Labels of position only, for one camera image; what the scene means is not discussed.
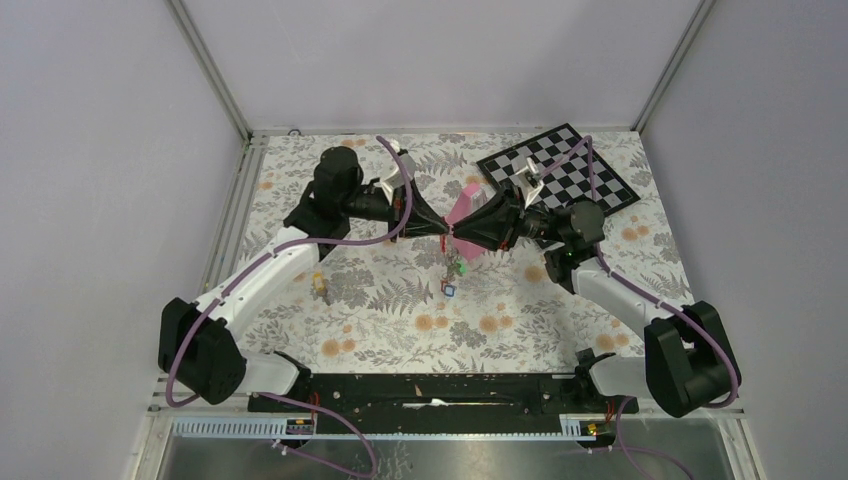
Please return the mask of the red tag key bunch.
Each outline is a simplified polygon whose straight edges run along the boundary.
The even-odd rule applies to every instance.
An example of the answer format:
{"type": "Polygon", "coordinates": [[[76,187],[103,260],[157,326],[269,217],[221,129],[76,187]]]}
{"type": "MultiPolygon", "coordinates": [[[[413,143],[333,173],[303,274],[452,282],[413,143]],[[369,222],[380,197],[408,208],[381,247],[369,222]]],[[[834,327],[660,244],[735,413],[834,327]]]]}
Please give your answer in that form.
{"type": "Polygon", "coordinates": [[[452,239],[449,235],[442,235],[440,237],[440,247],[444,260],[444,273],[441,277],[440,289],[442,289],[442,285],[445,283],[450,283],[456,286],[456,280],[459,276],[461,276],[454,270],[454,264],[456,262],[461,262],[459,253],[453,246],[452,239]]]}

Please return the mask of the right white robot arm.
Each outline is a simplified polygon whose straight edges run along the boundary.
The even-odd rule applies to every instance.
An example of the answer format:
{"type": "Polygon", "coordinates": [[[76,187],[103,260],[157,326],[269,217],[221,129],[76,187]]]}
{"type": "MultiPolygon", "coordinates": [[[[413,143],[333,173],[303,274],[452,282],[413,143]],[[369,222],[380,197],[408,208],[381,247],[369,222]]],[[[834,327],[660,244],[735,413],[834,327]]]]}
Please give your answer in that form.
{"type": "Polygon", "coordinates": [[[730,406],[741,373],[716,308],[705,301],[678,305],[613,269],[600,249],[604,223],[602,208],[587,198],[551,209],[528,206],[511,189],[455,223],[451,233],[492,251],[508,250],[520,238],[559,243],[544,255],[551,281],[638,334],[640,357],[580,361],[573,396],[583,410],[597,412],[613,397],[650,397],[674,418],[730,406]]]}

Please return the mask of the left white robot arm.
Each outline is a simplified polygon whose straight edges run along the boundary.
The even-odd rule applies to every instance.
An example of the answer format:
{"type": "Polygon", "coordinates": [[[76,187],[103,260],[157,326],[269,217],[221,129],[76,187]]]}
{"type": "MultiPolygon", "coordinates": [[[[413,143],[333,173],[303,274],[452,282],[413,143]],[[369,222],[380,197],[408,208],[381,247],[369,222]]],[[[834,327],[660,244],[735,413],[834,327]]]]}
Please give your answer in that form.
{"type": "Polygon", "coordinates": [[[217,405],[236,393],[271,394],[288,411],[309,401],[304,367],[283,353],[243,350],[238,341],[279,290],[324,260],[337,246],[365,247],[409,236],[414,223],[436,234],[448,226],[427,212],[407,150],[381,138],[394,162],[369,182],[357,153],[331,147],[271,242],[219,285],[197,299],[171,300],[162,310],[157,362],[166,373],[165,402],[217,405]]]}

